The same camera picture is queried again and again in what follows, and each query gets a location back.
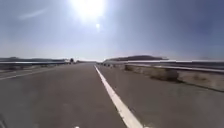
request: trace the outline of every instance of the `road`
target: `road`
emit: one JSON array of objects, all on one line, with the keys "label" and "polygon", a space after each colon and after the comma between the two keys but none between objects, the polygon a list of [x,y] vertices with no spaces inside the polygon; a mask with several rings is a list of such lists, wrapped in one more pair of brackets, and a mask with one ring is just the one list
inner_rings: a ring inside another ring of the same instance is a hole
[{"label": "road", "polygon": [[96,67],[105,80],[93,63],[0,74],[7,128],[126,128],[134,118],[149,128],[224,127],[224,93]]}]

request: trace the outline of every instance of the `guardrail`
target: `guardrail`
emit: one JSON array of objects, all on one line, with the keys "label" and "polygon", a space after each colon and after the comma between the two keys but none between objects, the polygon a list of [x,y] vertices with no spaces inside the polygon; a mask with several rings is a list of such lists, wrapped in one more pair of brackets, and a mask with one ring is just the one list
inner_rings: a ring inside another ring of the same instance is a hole
[{"label": "guardrail", "polygon": [[103,65],[132,65],[139,67],[155,67],[175,70],[199,71],[224,74],[224,61],[176,61],[176,60],[156,60],[156,61],[107,61]]},{"label": "guardrail", "polygon": [[0,62],[0,69],[23,69],[29,66],[49,66],[71,64],[70,62]]}]

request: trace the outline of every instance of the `sky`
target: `sky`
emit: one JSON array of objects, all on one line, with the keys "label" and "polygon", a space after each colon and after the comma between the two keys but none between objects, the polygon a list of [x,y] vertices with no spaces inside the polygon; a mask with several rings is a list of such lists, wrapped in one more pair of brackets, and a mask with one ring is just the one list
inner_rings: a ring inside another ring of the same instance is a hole
[{"label": "sky", "polygon": [[0,57],[224,59],[223,0],[0,0]]}]

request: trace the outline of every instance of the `distant mountain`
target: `distant mountain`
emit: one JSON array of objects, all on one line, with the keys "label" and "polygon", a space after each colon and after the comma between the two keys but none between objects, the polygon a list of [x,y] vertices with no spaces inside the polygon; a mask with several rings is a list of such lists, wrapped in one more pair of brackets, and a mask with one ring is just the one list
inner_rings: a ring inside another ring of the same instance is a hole
[{"label": "distant mountain", "polygon": [[43,58],[32,58],[23,59],[18,57],[0,58],[0,62],[61,62],[64,59],[43,59]]},{"label": "distant mountain", "polygon": [[137,55],[137,56],[111,58],[105,61],[133,61],[133,60],[167,60],[167,59],[162,57],[149,56],[149,55]]}]

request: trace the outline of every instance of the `hill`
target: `hill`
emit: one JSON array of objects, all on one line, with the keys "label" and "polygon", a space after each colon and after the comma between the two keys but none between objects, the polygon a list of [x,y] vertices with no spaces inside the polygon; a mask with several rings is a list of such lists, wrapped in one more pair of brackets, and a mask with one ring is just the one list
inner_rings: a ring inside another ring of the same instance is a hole
[{"label": "hill", "polygon": [[167,59],[162,57],[149,56],[149,55],[137,55],[137,56],[111,58],[105,61],[133,61],[133,60],[167,60]]}]

